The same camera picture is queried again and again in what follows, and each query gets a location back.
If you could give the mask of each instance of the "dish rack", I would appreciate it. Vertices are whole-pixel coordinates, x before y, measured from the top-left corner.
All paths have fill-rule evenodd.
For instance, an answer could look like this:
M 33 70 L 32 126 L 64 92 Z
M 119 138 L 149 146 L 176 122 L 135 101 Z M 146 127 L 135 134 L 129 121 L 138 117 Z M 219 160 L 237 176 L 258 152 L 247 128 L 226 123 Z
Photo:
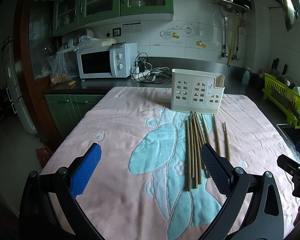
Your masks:
M 217 114 L 224 78 L 216 73 L 172 69 L 171 110 Z
M 276 80 L 274 76 L 264 73 L 265 76 L 265 88 L 262 90 L 264 93 L 263 98 L 269 98 L 272 102 L 274 102 L 287 116 L 287 123 L 293 124 L 295 128 L 300 128 L 300 95 L 298 95 L 295 91 L 288 88 L 283 83 Z M 297 118 L 290 109 L 285 108 L 280 102 L 278 102 L 272 95 L 271 90 L 274 88 L 280 94 L 284 95 L 289 102 L 293 105 L 299 117 Z

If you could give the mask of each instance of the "refrigerator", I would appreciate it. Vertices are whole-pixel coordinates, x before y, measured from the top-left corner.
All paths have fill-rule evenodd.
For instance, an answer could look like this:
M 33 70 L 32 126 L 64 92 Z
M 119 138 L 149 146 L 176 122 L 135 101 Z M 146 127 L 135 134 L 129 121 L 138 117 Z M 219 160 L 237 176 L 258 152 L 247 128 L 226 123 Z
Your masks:
M 9 88 L 8 96 L 10 97 L 9 99 L 11 101 L 12 108 L 15 112 L 17 112 L 23 128 L 28 133 L 37 135 L 37 129 L 31 120 L 19 87 L 13 58 L 12 37 L 3 42 L 2 61 L 7 86 Z

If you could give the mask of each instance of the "soap dispenser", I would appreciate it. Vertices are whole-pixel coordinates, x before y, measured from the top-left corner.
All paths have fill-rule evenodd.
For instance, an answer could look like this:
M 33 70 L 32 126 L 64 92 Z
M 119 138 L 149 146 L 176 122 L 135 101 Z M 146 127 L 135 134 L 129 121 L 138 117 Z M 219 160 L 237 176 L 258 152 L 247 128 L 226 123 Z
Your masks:
M 247 68 L 242 77 L 242 84 L 248 85 L 250 80 L 250 72 L 251 68 Z

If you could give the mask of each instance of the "plastic bag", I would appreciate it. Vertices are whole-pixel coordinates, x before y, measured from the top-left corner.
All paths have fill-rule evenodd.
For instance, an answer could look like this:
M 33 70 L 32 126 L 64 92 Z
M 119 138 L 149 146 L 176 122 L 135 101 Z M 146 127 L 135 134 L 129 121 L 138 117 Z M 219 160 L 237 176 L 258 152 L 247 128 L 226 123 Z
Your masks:
M 85 35 L 80 37 L 80 42 L 77 46 L 74 47 L 73 51 L 81 51 L 97 46 L 111 46 L 114 43 L 117 43 L 115 38 L 98 39 Z
M 54 86 L 59 83 L 66 82 L 70 79 L 68 75 L 68 68 L 65 60 L 65 54 L 63 50 L 66 48 L 62 45 L 59 51 L 48 58 L 51 66 L 52 74 L 50 75 L 51 85 Z

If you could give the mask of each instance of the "screw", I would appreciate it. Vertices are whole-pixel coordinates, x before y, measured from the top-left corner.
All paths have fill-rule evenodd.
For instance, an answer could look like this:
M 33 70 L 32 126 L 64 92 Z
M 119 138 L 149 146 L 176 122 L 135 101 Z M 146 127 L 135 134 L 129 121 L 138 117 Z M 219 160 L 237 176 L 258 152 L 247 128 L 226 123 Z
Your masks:
M 234 170 L 235 170 L 235 172 L 238 173 L 238 174 L 242 174 L 242 173 L 243 173 L 243 168 L 236 167 Z
M 269 172 L 269 171 L 266 171 L 266 176 L 267 176 L 268 178 L 272 178 L 272 173 Z
M 29 177 L 33 178 L 35 175 L 37 175 L 37 172 L 36 171 L 31 171 L 29 173 Z
M 61 167 L 58 169 L 58 173 L 60 174 L 65 174 L 67 172 L 67 168 L 66 167 Z

